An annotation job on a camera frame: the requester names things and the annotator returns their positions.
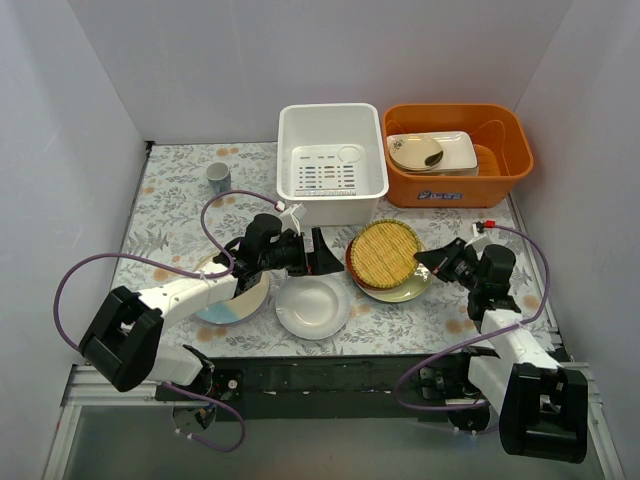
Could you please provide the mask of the red lacquer plate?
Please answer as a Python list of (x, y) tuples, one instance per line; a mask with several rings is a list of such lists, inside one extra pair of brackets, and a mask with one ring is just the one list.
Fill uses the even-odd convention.
[(371, 288), (369, 285), (367, 285), (366, 283), (364, 283), (359, 277), (358, 275), (355, 273), (355, 270), (353, 269), (353, 265), (351, 262), (351, 249), (352, 249), (352, 243), (353, 240), (349, 242), (349, 244), (346, 247), (345, 250), (345, 264), (346, 264), (346, 269), (349, 272), (349, 274), (351, 275), (352, 279), (354, 280), (354, 282), (362, 287), (362, 288)]

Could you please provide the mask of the round woven bamboo mat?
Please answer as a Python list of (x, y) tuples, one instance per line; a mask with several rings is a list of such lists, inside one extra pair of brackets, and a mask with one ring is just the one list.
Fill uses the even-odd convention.
[(415, 231), (397, 220), (378, 220), (367, 225), (351, 242), (347, 255), (360, 282), (374, 289), (391, 289), (416, 270), (414, 255), (421, 241)]

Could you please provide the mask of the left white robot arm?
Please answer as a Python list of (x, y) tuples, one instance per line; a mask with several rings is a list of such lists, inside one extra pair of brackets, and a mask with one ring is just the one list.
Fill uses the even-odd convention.
[(213, 386), (213, 363), (189, 345), (161, 342), (174, 324), (197, 312), (246, 294), (265, 272), (286, 270), (292, 277), (341, 272), (343, 264), (326, 245), (320, 228), (311, 231), (312, 249), (296, 226), (259, 214), (243, 236), (229, 242), (200, 272), (159, 287), (133, 292), (121, 286), (105, 298), (79, 343), (79, 352), (120, 392), (142, 382), (171, 383), (193, 400)]

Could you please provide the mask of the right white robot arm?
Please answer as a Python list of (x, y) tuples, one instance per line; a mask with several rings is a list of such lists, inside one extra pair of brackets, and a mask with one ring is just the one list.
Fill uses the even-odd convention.
[(565, 369), (525, 328), (510, 294), (514, 252), (496, 244), (476, 252), (455, 239), (415, 258), (438, 279), (457, 282), (469, 292), (468, 315), (496, 353), (474, 356), (457, 367), (452, 383), (464, 397), (482, 392), (494, 407), (505, 452), (582, 462), (587, 453), (587, 380)]

